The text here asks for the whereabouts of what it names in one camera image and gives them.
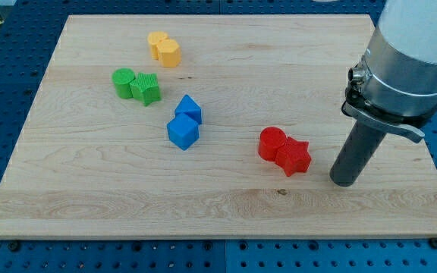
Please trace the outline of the black clamp with silver lever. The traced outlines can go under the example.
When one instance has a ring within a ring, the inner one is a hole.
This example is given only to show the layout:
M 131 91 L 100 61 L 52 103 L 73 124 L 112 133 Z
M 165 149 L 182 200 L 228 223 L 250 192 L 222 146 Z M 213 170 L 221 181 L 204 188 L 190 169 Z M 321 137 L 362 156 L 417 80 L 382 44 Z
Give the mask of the black clamp with silver lever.
M 365 63 L 349 69 L 342 112 L 360 125 L 380 133 L 405 137 L 415 143 L 425 134 L 425 125 L 437 110 L 437 93 L 412 94 L 391 88 Z

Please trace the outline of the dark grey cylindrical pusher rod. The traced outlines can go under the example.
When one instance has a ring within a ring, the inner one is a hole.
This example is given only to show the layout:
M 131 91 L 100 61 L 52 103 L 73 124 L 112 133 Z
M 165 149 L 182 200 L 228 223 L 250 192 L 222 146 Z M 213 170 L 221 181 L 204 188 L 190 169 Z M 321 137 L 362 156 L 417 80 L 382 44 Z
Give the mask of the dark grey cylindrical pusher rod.
M 351 186 L 371 159 L 386 133 L 357 121 L 339 152 L 329 176 L 340 187 Z

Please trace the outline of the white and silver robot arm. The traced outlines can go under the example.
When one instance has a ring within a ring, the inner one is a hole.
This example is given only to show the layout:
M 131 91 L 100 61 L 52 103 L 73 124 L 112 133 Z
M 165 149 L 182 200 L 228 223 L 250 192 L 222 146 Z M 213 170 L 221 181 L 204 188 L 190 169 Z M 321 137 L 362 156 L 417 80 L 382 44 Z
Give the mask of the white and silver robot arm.
M 329 175 L 358 178 L 385 135 L 415 143 L 437 110 L 437 0 L 389 0 L 359 62 L 347 74 L 342 112 L 355 119 Z

